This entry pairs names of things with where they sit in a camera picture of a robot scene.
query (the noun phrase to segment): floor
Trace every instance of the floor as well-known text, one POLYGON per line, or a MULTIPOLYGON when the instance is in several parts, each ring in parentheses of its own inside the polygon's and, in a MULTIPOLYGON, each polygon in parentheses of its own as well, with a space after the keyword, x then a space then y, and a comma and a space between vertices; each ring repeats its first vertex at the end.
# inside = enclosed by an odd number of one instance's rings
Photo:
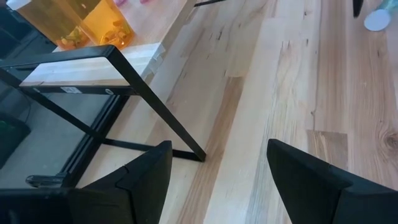
MULTIPOLYGON (((86 124, 91 124, 109 96, 47 94, 52 100, 86 124)), ((29 188, 30 175, 58 174, 85 135, 55 113, 31 101, 31 110, 21 114, 30 134, 19 144, 0 169, 0 189, 29 188)))
MULTIPOLYGON (((398 21, 369 32, 347 0, 195 8, 151 80, 205 163, 173 159, 161 223, 290 223, 266 159, 280 139, 398 190, 398 21)), ((138 98, 109 138, 189 150, 138 98)), ((102 146, 82 187, 140 152, 102 146)))

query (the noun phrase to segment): light wood tabletop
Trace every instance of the light wood tabletop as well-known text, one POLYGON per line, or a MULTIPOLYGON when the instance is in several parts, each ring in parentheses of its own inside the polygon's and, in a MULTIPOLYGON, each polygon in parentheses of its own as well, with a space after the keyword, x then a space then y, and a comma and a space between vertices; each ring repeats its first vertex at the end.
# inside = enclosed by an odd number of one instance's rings
MULTIPOLYGON (((145 4, 128 1, 120 7, 135 33, 122 53, 142 78, 156 72, 195 3, 196 0, 156 0, 145 4)), ((62 85, 129 84, 105 58, 44 63, 20 84, 24 87, 62 85)))
MULTIPOLYGON (((161 224, 291 223, 267 163, 277 138, 398 190, 398 17, 382 32, 347 0, 228 0, 192 11, 150 83, 204 148, 173 158, 161 224)), ((108 136, 189 150, 138 96, 108 136)), ((102 145, 83 187, 141 152, 102 145)))

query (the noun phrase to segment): table leg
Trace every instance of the table leg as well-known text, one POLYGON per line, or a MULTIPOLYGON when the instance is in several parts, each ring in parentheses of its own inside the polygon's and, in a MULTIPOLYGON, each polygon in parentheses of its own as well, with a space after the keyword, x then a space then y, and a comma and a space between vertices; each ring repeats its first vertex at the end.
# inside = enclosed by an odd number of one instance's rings
POLYGON ((114 50, 108 56, 109 62, 126 79, 136 93, 144 99, 149 106, 170 126, 173 131, 188 145, 199 160, 204 161, 206 153, 192 138, 188 131, 167 109, 163 102, 151 90, 147 83, 139 76, 120 51, 114 50))

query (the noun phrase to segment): wood grain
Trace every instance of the wood grain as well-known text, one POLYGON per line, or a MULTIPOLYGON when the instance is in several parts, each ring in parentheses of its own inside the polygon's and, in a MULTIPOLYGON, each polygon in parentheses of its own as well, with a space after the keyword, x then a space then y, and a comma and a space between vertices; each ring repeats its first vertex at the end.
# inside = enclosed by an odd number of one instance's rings
MULTIPOLYGON (((343 0, 228 0, 190 13, 150 86, 209 155, 173 159, 161 223, 290 223, 269 138, 398 189, 398 26, 363 26, 379 3, 365 1, 358 19, 343 0)), ((189 150, 142 101, 110 136, 189 150)), ((116 160, 96 157, 81 182, 116 160)))
POLYGON ((307 131, 308 153, 340 169, 348 170, 347 134, 307 131))
POLYGON ((178 223, 203 223, 205 219, 243 83, 243 78, 228 78, 223 101, 206 145, 206 162, 199 166, 195 174, 178 223))
POLYGON ((316 105, 313 128, 345 132, 346 1, 322 1, 316 105))

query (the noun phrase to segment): black metal stool frame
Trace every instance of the black metal stool frame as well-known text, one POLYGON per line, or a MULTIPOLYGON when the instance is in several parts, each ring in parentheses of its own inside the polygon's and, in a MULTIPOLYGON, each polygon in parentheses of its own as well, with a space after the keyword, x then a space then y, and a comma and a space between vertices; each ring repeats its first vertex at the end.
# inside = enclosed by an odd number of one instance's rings
POLYGON ((205 161, 206 153, 191 137, 187 130, 180 124, 174 115, 167 109, 163 102, 139 76, 123 54, 113 45, 86 47, 83 49, 69 50, 64 52, 54 52, 50 54, 35 55, 29 58, 16 58, 0 61, 0 80, 10 86, 22 91, 27 96, 53 111, 63 119, 67 120, 86 134, 93 137, 94 141, 100 144, 108 144, 127 149, 147 151, 153 146, 137 144, 133 142, 118 141, 106 138, 106 135, 97 132, 94 128, 83 123, 72 114, 47 99, 42 93, 65 93, 64 87, 78 89, 81 94, 99 95, 138 95, 145 100, 149 106, 175 131, 175 133, 189 146, 193 152, 186 152, 173 149, 173 156, 193 161, 205 161), (21 81, 11 75, 5 68, 18 68, 19 70, 33 70, 38 64, 62 62, 68 60, 79 60, 85 58, 104 57, 110 64, 124 77, 130 86, 20 86, 21 81))

